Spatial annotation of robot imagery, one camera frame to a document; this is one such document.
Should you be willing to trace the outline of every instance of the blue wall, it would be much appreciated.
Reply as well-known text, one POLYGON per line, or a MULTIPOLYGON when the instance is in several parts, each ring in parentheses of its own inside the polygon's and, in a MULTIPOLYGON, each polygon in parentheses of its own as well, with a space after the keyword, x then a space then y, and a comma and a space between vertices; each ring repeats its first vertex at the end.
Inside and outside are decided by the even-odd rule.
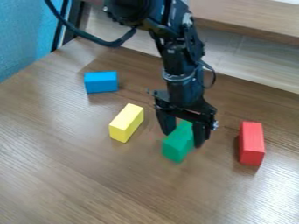
POLYGON ((56 26, 43 0, 0 0, 0 82, 47 55, 56 26))

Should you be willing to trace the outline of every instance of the yellow block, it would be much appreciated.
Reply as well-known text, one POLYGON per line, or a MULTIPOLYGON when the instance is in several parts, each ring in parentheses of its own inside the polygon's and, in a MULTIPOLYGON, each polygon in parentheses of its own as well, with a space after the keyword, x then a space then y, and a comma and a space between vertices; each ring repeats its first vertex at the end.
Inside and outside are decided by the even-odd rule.
POLYGON ((109 134, 111 138, 126 143, 143 122, 143 118, 143 108, 128 103, 109 124, 109 134))

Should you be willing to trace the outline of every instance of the cube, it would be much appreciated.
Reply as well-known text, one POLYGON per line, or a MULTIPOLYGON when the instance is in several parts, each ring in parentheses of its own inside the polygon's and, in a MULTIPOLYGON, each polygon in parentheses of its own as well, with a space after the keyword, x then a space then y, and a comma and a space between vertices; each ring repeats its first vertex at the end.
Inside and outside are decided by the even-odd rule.
POLYGON ((181 163, 194 148, 192 123, 182 121, 177 128, 163 140, 162 153, 175 163, 181 163))
POLYGON ((86 73, 84 76, 84 84, 88 94, 117 91, 117 72, 86 73))
POLYGON ((109 124, 110 137, 122 143, 126 143, 143 122, 143 119, 143 108, 128 103, 109 124))
POLYGON ((243 122, 240 127, 240 162, 245 165, 261 165, 265 156, 262 124, 243 122))

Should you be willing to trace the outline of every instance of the red block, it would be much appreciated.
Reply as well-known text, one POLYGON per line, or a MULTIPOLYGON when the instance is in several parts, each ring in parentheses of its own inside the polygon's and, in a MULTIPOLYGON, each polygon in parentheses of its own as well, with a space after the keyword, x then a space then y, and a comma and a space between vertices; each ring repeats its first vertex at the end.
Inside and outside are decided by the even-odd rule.
POLYGON ((245 165, 261 165, 265 156, 265 141, 259 122, 243 122, 240 127, 240 162, 245 165))

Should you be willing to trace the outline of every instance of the robotic arm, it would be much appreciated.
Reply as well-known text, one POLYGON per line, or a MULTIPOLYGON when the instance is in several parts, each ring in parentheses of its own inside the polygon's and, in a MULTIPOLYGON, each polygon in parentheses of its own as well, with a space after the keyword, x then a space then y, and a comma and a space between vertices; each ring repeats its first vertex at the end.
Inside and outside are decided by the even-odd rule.
MULTIPOLYGON (((50 0, 45 2, 55 10, 50 0)), ((163 78, 167 82, 167 90, 152 92, 162 131, 169 135, 177 126, 177 117, 190 121, 195 146, 201 146, 210 138, 211 131, 218 128, 217 109, 204 99, 204 67, 212 68, 201 60, 205 46, 198 37, 186 0, 105 0, 103 10, 113 21, 132 29, 114 42, 105 42, 77 30, 57 11, 53 13, 78 36, 104 46, 120 46, 134 35, 136 28, 148 31, 163 59, 163 78)))

